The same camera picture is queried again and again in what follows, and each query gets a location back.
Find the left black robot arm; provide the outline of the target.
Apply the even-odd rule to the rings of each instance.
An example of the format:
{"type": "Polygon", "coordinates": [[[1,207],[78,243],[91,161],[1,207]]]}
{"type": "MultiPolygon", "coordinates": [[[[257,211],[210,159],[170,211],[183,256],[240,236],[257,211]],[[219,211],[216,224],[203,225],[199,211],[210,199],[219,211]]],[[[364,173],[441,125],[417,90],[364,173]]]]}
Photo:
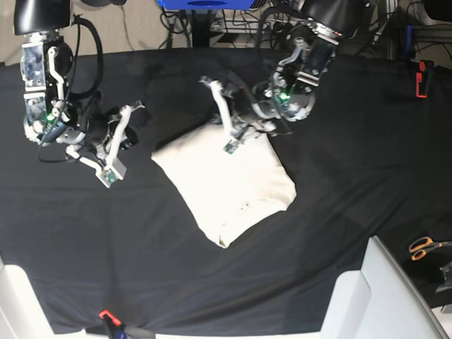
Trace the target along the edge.
{"type": "Polygon", "coordinates": [[[255,49],[261,56],[263,25],[271,14],[297,19],[284,35],[287,56],[269,77],[250,86],[234,71],[224,83],[207,76],[207,87],[218,107],[218,122],[227,137],[224,151],[234,153],[249,139],[292,133],[291,123],[306,119],[316,102],[322,75],[336,56],[342,40],[352,37],[370,7],[369,1],[303,1],[267,8],[258,22],[255,49]]]}

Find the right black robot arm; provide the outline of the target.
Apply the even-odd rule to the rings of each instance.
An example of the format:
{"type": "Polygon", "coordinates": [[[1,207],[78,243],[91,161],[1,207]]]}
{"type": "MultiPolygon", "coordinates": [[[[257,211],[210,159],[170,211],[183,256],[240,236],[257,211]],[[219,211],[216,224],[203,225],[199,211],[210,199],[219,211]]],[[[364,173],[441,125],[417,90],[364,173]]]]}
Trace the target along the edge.
{"type": "Polygon", "coordinates": [[[80,162],[94,170],[107,188],[124,179],[127,168],[118,158],[120,150],[137,144],[129,123],[145,105],[135,101],[104,112],[99,90],[104,57],[100,36],[93,23],[73,13],[71,1],[16,1],[13,31],[24,35],[20,74],[24,82],[25,137],[47,147],[65,145],[65,162],[80,162]],[[96,46],[94,83],[73,91],[79,50],[71,49],[61,35],[64,28],[87,28],[96,46]]]}

